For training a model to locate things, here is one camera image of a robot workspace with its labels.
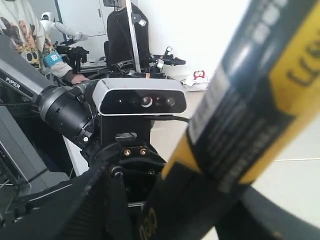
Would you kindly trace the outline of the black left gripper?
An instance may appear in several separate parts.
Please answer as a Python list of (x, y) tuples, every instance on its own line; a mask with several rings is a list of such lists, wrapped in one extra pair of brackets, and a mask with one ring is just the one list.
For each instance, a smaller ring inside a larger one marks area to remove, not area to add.
[(97, 202), (147, 201), (166, 164), (151, 144), (154, 123), (153, 116), (94, 115), (83, 124), (80, 153), (90, 168), (102, 168)]

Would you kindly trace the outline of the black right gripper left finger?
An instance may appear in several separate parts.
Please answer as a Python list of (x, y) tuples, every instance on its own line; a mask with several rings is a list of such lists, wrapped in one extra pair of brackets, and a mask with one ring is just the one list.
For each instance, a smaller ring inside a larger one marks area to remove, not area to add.
[(124, 201), (112, 205), (110, 177), (97, 168), (41, 192), (18, 196), (0, 227), (2, 240), (128, 240)]

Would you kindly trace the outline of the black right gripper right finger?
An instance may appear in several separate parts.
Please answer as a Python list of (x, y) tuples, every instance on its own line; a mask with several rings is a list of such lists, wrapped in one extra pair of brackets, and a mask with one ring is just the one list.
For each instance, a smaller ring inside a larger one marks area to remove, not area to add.
[(249, 188), (215, 225), (220, 240), (318, 240), (320, 228)]

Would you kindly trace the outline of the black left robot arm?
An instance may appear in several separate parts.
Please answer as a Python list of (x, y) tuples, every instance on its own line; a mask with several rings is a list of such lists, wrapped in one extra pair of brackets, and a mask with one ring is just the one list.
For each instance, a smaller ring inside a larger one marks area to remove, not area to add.
[(38, 193), (20, 196), (22, 215), (2, 232), (10, 240), (159, 240), (154, 207), (132, 214), (165, 162), (150, 144), (160, 79), (103, 78), (56, 86), (0, 37), (0, 79), (38, 107), (41, 119), (80, 148), (89, 170)]

